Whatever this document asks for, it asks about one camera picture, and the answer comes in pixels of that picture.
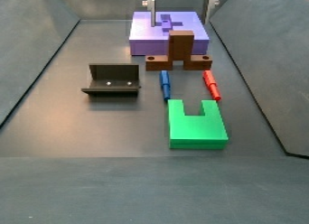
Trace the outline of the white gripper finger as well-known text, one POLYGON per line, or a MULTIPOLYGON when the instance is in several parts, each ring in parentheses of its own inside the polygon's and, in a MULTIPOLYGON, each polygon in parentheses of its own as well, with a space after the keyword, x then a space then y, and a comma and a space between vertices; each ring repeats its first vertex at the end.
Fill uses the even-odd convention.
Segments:
POLYGON ((204 14, 204 21, 208 22, 212 10, 215 6, 219 5, 219 0, 206 0, 206 14, 204 14))
POLYGON ((143 0, 141 6, 145 7, 151 13, 151 26, 155 27, 155 0, 143 0))

